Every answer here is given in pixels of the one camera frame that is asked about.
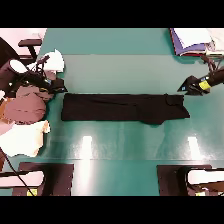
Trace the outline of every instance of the black chair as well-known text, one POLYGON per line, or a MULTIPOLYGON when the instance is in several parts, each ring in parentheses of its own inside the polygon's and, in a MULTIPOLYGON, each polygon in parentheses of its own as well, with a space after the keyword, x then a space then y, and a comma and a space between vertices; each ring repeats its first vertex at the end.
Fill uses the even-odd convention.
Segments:
POLYGON ((41 39, 21 40, 19 47, 28 47, 31 55, 18 55, 16 51, 0 37, 0 68, 10 59, 14 58, 21 61, 24 65, 31 64, 36 61, 37 54, 34 46, 41 46, 41 39))

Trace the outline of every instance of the teal tabletop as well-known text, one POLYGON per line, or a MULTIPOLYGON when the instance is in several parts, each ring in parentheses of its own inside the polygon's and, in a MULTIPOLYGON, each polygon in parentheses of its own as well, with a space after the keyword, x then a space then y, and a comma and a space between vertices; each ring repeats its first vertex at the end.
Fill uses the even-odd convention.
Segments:
MULTIPOLYGON (((40 55, 54 49, 63 54, 66 68, 58 77, 70 93, 177 94, 188 76, 208 72, 200 58, 173 55, 167 28, 49 28, 40 55)), ((218 85, 206 96, 185 96, 189 119, 147 125, 63 122, 64 94, 57 94, 46 115, 51 132, 37 157, 10 160, 15 168, 22 161, 73 163, 72 195, 159 195, 158 164, 224 167, 223 95, 218 85)), ((7 164, 3 170, 10 170, 7 164)))

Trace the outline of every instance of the white cloth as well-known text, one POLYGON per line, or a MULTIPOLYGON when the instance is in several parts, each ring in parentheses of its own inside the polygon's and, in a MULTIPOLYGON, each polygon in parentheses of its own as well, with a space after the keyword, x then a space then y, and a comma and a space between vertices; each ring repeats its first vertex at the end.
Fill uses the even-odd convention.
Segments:
POLYGON ((24 154, 35 157, 43 146, 43 133, 50 132, 48 121, 31 125, 16 125, 0 136, 0 147, 9 156, 24 154))
MULTIPOLYGON (((50 56, 50 58, 47 60, 47 62, 44 64, 44 71, 53 71, 53 72, 63 72, 65 67, 65 62, 63 60, 63 57, 61 53, 55 49, 54 52, 49 52, 45 54, 44 56, 50 56)), ((27 67, 29 69, 32 69, 35 67, 36 62, 29 64, 27 67)))
POLYGON ((224 28, 207 28, 214 41, 215 51, 224 51, 224 28))
POLYGON ((206 28, 174 28, 183 48, 212 41, 206 28))

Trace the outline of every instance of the yellow label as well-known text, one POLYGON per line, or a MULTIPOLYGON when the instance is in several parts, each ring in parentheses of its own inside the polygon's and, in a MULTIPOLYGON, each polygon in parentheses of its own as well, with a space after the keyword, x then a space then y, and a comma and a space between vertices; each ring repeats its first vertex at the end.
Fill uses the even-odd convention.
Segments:
POLYGON ((198 193, 195 193, 196 196, 205 196, 205 192, 198 192, 198 193))
POLYGON ((206 89, 209 89, 211 88, 211 86, 208 84, 208 82, 205 80, 203 82, 200 82, 199 83, 199 86, 203 89, 203 90, 206 90, 206 89))
MULTIPOLYGON (((34 196, 37 196, 37 189, 30 189, 34 196)), ((33 196, 30 191, 27 191, 27 196, 33 196)))

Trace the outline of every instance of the chair armrest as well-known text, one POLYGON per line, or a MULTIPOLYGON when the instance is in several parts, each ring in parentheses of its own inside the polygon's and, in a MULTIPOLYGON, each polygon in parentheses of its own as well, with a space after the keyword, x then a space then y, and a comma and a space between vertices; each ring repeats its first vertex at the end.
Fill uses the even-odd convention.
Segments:
POLYGON ((21 40, 18 44, 19 47, 31 47, 31 46, 41 46, 41 39, 26 39, 21 40))

